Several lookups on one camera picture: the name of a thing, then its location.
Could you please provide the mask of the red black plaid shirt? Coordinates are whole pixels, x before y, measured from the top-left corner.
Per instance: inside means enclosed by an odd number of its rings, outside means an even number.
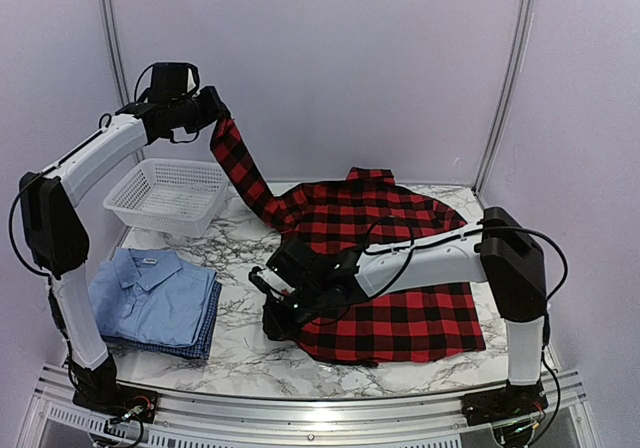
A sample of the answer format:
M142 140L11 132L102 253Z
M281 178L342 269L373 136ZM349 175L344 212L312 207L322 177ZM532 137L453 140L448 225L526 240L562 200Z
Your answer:
M274 195L231 119L216 124L210 150L266 226L322 255L466 223L445 203L397 185L388 169L352 168L343 180L301 183ZM330 310L287 337L311 358L342 365L428 363L486 348L467 283L418 287Z

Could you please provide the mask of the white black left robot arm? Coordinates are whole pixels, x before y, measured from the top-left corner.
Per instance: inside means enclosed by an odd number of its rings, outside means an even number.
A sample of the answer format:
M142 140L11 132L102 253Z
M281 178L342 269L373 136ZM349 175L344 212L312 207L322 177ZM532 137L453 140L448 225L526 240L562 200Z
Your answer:
M86 277L89 235L76 212L84 196L123 159L174 130L188 133L230 112L213 86L174 99L134 102L105 114L98 130L38 173L27 172L11 214L20 214L33 260L26 268L44 278L54 323L67 346L67 369L76 405L102 413L139 406L151 416L156 392L121 385L113 356L90 305Z

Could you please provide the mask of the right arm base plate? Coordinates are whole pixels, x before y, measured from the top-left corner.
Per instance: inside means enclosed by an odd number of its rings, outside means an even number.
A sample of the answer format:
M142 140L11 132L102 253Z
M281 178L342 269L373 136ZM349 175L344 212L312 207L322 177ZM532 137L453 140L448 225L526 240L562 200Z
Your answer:
M462 397L462 415L469 426L495 423L529 414L548 407L541 386L514 386L479 391Z

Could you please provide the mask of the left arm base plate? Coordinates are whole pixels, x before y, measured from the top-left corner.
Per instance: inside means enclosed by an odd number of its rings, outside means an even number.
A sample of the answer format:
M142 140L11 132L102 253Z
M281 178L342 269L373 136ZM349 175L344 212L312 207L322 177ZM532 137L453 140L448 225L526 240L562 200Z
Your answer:
M152 423L158 409L159 394L153 390L139 387L120 385L115 395L115 400L108 402L90 401L84 395L76 391L73 395L73 404L82 408L96 411L112 417L124 415L133 408L140 406L142 412L137 417L143 423Z

